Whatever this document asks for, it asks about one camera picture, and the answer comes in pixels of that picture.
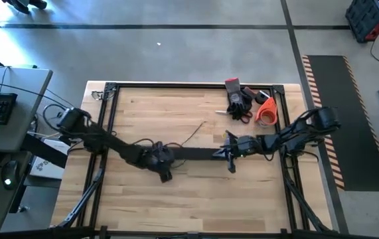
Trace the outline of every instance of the black glove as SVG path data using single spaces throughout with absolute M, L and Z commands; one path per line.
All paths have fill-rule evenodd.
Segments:
M 226 110 L 232 115 L 232 119 L 240 120 L 245 116 L 252 107 L 252 97 L 241 91 L 240 81 L 238 78 L 231 78 L 225 81 L 226 90 L 228 91 L 229 106 Z

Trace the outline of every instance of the wooden tabletop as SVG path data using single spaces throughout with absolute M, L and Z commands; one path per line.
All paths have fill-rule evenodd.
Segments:
M 91 91 L 102 91 L 105 83 L 89 81 L 86 86 L 82 109 L 93 120 L 98 117 L 101 102 L 91 97 Z M 305 111 L 303 95 L 300 85 L 284 84 L 284 88 L 293 121 Z M 214 112 L 226 110 L 227 105 L 224 90 L 121 88 L 114 131 L 129 143 L 146 137 L 182 143 L 204 122 L 184 146 L 209 148 L 224 143 L 222 134 L 226 129 L 237 136 L 275 132 L 253 120 L 244 125 Z M 258 108 L 253 104 L 252 111 Z M 281 109 L 278 114 L 283 119 Z M 80 199 L 89 157 L 85 151 L 68 157 L 52 225 L 63 221 Z M 227 170 L 225 161 L 187 161 L 172 170 L 172 181 L 161 183 L 158 174 L 128 165 L 110 150 L 96 228 L 106 225 L 108 230 L 122 231 L 243 233 L 289 230 L 278 158 L 275 155 L 272 162 L 261 155 L 239 158 L 234 174 Z M 317 160 L 303 155 L 299 157 L 299 169 L 306 201 L 324 225 L 332 228 Z M 294 202 L 300 228 L 299 206 L 295 199 Z M 85 225 L 91 209 L 92 201 L 88 203 Z

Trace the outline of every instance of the floor mat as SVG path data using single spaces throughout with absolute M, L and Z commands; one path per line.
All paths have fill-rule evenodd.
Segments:
M 342 127 L 326 136 L 335 183 L 345 191 L 379 191 L 379 142 L 344 56 L 303 56 L 316 107 L 336 107 Z

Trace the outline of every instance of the gray floor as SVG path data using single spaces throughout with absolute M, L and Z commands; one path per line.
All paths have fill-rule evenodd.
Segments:
M 25 16 L 0 2 L 4 23 L 284 25 L 277 0 L 48 1 Z M 348 0 L 287 0 L 294 25 L 345 25 Z M 379 138 L 379 63 L 349 31 L 295 31 L 301 54 L 348 57 Z M 374 48 L 379 57 L 379 39 Z M 88 80 L 300 83 L 286 30 L 0 29 L 0 61 L 54 70 L 49 88 L 79 105 Z M 31 189 L 27 215 L 3 230 L 48 226 L 55 191 Z M 352 234 L 379 236 L 379 193 L 341 192 Z

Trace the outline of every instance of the orange object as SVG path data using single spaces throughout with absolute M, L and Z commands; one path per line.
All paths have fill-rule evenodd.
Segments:
M 277 122 L 277 107 L 273 98 L 268 98 L 256 115 L 256 122 L 260 120 L 263 125 L 274 125 Z

